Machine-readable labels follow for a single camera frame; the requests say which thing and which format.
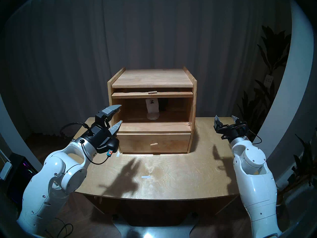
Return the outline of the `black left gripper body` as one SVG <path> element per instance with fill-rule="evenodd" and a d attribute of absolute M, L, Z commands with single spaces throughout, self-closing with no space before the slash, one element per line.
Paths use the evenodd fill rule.
<path fill-rule="evenodd" d="M 98 148 L 105 143 L 107 138 L 116 138 L 116 134 L 112 135 L 109 131 L 109 121 L 113 118 L 114 111 L 98 112 L 95 115 L 95 121 L 91 127 L 86 131 L 86 141 L 88 141 L 94 148 Z"/>

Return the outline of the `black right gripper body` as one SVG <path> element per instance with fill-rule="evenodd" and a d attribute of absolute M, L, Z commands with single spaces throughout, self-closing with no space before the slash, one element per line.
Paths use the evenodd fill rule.
<path fill-rule="evenodd" d="M 214 124 L 214 129 L 217 134 L 221 134 L 222 140 L 232 142 L 238 137 L 245 137 L 248 134 L 249 128 L 246 122 L 239 122 L 231 125 L 223 125 L 220 123 Z"/>

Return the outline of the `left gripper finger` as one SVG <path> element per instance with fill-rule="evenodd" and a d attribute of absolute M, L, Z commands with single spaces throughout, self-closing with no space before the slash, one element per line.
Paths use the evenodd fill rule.
<path fill-rule="evenodd" d="M 111 105 L 109 107 L 106 107 L 102 110 L 102 114 L 105 116 L 105 121 L 111 121 L 113 116 L 119 112 L 120 107 L 122 105 Z"/>
<path fill-rule="evenodd" d="M 120 126 L 122 124 L 122 120 L 120 120 L 119 122 L 117 122 L 116 124 L 114 124 L 111 128 L 109 128 L 109 133 L 110 133 L 110 136 L 116 136 L 117 132 L 119 131 L 120 129 Z"/>

